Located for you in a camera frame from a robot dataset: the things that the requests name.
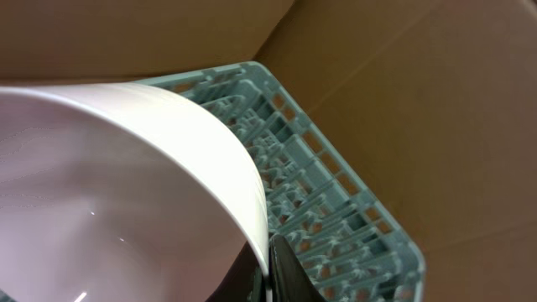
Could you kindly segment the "pink bowl with rice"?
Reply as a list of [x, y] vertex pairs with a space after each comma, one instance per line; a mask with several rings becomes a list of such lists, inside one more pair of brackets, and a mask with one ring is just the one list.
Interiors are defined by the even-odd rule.
[[213, 114], [137, 83], [1, 90], [1, 290], [203, 301], [243, 249], [269, 273], [263, 185]]

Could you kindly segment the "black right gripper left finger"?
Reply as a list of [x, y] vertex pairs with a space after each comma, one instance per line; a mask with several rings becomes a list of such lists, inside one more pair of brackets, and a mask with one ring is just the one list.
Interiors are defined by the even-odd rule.
[[258, 260], [246, 242], [206, 302], [265, 302], [266, 289]]

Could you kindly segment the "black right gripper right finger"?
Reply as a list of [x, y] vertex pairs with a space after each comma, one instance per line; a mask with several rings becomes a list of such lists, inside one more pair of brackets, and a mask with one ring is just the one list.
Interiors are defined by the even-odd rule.
[[326, 302], [281, 235], [273, 235], [269, 241], [269, 279], [273, 302]]

